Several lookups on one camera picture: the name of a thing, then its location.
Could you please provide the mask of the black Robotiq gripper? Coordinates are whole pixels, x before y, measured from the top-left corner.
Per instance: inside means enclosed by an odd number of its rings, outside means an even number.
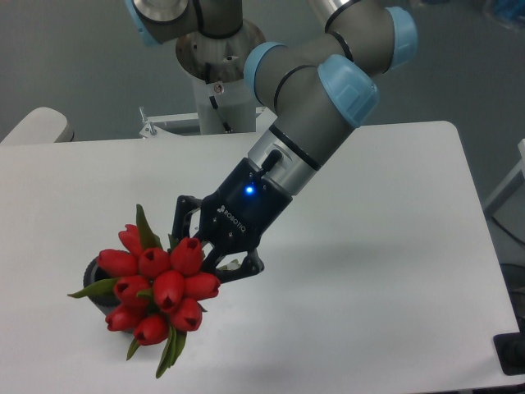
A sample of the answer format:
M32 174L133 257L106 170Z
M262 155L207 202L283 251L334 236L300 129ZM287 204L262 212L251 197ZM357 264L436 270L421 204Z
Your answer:
M292 201L268 175L281 160L281 156L269 156L256 169L243 158L203 202L191 195L180 195L176 200L171 235L179 241L189 237L191 218L200 210L196 236L209 246L201 271L214 275L221 284L258 275L265 268L256 248L262 234ZM233 259L219 265L241 252L246 253L241 262Z

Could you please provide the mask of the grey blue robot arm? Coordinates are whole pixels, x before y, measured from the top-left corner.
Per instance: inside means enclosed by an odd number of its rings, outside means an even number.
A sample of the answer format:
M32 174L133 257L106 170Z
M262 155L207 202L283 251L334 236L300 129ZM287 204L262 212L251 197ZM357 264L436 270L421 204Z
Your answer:
M173 232L199 213L212 251L203 270L220 282L263 270L257 248L271 226L379 100L373 77L418 48L411 15L376 1L313 1L322 35L297 48L268 42L239 1L129 1L148 45L176 42L193 83L204 135L253 131L256 107L276 120L211 195L177 200Z

